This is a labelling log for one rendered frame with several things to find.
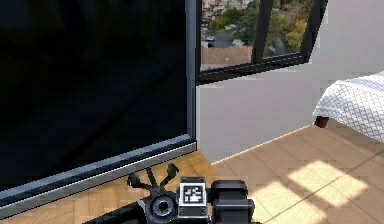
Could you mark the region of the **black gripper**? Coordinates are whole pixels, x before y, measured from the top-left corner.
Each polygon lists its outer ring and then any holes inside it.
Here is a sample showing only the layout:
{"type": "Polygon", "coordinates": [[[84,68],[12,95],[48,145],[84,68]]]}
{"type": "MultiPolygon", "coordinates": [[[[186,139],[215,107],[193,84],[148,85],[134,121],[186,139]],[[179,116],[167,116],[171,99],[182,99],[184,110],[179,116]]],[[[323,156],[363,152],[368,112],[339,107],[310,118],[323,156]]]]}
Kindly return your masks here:
{"type": "Polygon", "coordinates": [[[176,194],[165,189],[165,186],[177,176],[179,168],[174,163],[169,163],[167,176],[157,183],[150,168],[146,169],[150,183],[143,183],[136,173],[131,173],[127,178],[127,185],[132,188],[140,188],[150,192],[145,201],[145,215],[147,224],[176,224],[177,200],[176,194]]]}

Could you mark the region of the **black flat television set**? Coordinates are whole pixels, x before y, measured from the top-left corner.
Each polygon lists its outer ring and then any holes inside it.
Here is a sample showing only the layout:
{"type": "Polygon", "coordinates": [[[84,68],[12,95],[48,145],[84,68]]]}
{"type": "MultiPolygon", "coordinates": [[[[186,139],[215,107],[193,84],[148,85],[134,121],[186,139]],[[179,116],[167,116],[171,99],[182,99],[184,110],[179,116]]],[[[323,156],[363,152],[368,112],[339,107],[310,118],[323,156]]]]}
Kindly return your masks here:
{"type": "Polygon", "coordinates": [[[0,0],[0,220],[193,152],[201,0],[0,0]]]}

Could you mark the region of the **black framed window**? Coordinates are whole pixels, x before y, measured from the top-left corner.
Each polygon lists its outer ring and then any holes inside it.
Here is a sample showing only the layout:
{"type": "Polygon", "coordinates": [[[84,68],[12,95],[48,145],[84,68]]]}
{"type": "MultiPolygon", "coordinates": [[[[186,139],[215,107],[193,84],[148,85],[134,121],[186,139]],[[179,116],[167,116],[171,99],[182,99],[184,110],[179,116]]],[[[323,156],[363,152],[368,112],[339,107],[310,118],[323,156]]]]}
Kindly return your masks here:
{"type": "Polygon", "coordinates": [[[328,0],[194,0],[198,85],[305,64],[328,0]]]}

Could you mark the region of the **bed with white quilted cover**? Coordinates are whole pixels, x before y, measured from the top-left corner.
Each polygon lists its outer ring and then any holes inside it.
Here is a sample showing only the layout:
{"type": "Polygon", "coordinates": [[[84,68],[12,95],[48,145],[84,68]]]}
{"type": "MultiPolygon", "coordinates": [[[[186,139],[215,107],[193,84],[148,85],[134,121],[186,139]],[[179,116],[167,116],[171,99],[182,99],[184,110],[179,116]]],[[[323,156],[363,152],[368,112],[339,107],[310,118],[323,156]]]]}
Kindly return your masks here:
{"type": "Polygon", "coordinates": [[[334,119],[384,143],[384,71],[337,80],[324,91],[312,117],[334,119]]]}

